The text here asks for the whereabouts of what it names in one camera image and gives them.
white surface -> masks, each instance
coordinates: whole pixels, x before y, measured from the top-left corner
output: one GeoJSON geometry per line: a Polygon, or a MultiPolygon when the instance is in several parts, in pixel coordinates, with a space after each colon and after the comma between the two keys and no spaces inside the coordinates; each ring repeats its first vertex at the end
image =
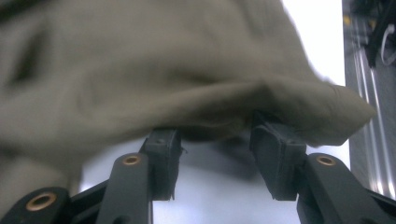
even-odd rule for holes
{"type": "MultiPolygon", "coordinates": [[[[294,18],[307,57],[318,76],[345,85],[341,0],[283,2],[294,18]]],[[[136,152],[142,143],[140,139],[113,147],[110,152],[88,162],[84,167],[82,187],[90,188],[107,179],[113,161],[125,153],[136,152]]],[[[219,157],[216,151],[211,150],[212,147],[215,145],[185,146],[189,153],[181,158],[176,200],[154,204],[154,223],[300,223],[296,202],[272,200],[259,175],[247,180],[207,168],[240,165],[219,157]],[[200,155],[205,155],[208,160],[202,162],[201,166],[191,165],[189,158],[200,155]]],[[[308,152],[332,154],[349,167],[348,143],[341,147],[309,148],[308,152]]]]}

gray cloth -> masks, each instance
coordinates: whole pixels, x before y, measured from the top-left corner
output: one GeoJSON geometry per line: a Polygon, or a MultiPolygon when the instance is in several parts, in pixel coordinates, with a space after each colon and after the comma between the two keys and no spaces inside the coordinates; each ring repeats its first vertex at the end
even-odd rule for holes
{"type": "Polygon", "coordinates": [[[69,180],[155,127],[230,136],[260,109],[340,145],[375,114],[314,75],[278,0],[45,1],[0,24],[0,74],[0,148],[69,180]]]}

